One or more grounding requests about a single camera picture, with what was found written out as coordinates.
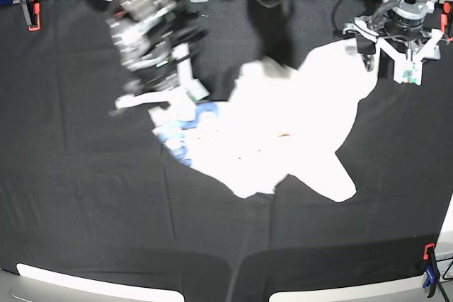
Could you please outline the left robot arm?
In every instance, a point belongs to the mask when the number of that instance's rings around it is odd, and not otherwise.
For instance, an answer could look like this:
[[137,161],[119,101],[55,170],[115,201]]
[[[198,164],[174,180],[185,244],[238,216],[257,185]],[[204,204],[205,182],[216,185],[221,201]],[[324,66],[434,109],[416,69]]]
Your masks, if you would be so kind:
[[423,62],[440,59],[440,42],[449,42],[446,23],[439,28],[424,28],[428,15],[439,0],[382,0],[371,16],[352,17],[343,34],[353,34],[357,51],[367,71],[374,68],[374,55],[384,52],[394,61],[395,82],[419,86]]

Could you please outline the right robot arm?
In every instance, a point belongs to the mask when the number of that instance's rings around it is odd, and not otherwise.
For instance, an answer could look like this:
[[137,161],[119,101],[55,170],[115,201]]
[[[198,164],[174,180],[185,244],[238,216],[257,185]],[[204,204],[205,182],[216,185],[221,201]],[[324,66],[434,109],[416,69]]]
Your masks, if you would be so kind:
[[105,21],[121,65],[131,73],[118,110],[168,103],[189,115],[208,96],[193,76],[191,53],[204,33],[177,0],[91,0]]

